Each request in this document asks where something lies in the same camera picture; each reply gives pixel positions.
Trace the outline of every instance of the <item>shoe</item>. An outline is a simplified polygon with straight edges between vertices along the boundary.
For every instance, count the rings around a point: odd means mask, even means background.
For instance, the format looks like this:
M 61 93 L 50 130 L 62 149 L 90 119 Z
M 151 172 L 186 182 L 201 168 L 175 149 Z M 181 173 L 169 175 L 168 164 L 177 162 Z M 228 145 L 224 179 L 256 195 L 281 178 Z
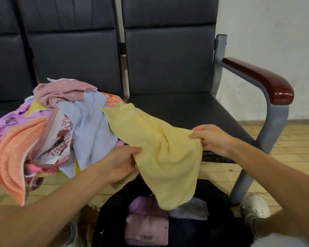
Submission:
M 85 243 L 78 233 L 78 223 L 80 217 L 81 211 L 75 214 L 75 216 L 67 223 L 67 227 L 70 231 L 70 237 L 66 247 L 85 247 Z
M 259 239 L 254 230 L 254 221 L 257 218 L 267 218 L 270 216 L 270 210 L 263 197 L 250 195 L 241 202 L 241 211 L 244 222 L 252 230 L 254 239 Z

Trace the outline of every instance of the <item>armrest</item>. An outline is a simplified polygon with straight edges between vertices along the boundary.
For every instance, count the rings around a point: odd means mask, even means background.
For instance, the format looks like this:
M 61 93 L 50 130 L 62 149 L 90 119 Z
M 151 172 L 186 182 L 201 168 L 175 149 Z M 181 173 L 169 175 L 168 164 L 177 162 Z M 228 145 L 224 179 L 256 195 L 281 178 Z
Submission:
M 294 99 L 294 90 L 289 82 L 278 74 L 251 65 L 233 57 L 217 62 L 227 70 L 267 92 L 272 105 L 289 105 Z

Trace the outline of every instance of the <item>baseboard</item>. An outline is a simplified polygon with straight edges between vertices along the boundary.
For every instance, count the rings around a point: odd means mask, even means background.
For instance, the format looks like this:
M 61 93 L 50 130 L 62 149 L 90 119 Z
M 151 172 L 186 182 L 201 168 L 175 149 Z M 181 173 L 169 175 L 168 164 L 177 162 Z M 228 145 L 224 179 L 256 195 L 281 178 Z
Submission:
M 262 126 L 264 120 L 238 121 L 242 126 Z M 286 125 L 309 125 L 309 120 L 287 120 Z

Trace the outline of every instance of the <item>wooden armrest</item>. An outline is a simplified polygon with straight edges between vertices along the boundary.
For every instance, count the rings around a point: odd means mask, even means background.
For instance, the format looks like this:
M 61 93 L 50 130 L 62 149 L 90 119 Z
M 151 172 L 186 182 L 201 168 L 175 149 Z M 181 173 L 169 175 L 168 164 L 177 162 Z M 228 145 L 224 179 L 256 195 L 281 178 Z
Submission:
M 294 90 L 280 75 L 233 57 L 223 58 L 222 62 L 260 82 L 267 90 L 271 104 L 289 105 L 293 102 Z

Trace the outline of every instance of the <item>person's left arm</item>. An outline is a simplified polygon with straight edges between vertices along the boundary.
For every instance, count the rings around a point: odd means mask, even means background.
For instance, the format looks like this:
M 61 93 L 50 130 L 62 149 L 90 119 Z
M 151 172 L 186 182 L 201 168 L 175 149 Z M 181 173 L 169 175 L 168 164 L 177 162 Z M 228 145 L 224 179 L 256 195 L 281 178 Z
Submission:
M 132 154 L 141 150 L 115 147 L 50 195 L 0 220 L 0 246 L 47 246 L 95 195 L 135 170 Z

